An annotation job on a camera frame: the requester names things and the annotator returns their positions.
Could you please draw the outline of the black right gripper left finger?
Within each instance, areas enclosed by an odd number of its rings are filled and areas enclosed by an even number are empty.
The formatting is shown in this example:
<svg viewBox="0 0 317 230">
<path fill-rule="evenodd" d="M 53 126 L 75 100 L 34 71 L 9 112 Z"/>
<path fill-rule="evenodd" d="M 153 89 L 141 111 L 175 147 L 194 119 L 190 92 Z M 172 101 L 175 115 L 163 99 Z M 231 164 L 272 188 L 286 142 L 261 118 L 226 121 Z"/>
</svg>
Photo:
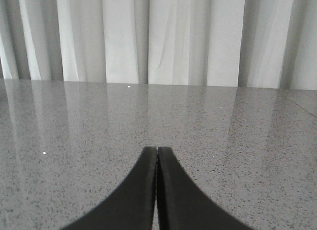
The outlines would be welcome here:
<svg viewBox="0 0 317 230">
<path fill-rule="evenodd" d="M 157 149 L 144 147 L 123 182 L 65 230 L 150 230 L 156 199 Z"/>
</svg>

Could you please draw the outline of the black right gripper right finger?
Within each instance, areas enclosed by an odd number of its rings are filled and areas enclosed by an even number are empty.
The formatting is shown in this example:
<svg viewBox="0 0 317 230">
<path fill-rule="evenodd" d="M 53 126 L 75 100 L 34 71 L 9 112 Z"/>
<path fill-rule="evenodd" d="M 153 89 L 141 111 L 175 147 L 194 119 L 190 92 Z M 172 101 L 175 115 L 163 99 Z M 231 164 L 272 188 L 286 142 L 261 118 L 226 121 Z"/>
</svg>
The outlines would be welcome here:
<svg viewBox="0 0 317 230">
<path fill-rule="evenodd" d="M 158 148 L 157 202 L 161 230 L 250 229 L 195 185 L 170 147 Z"/>
</svg>

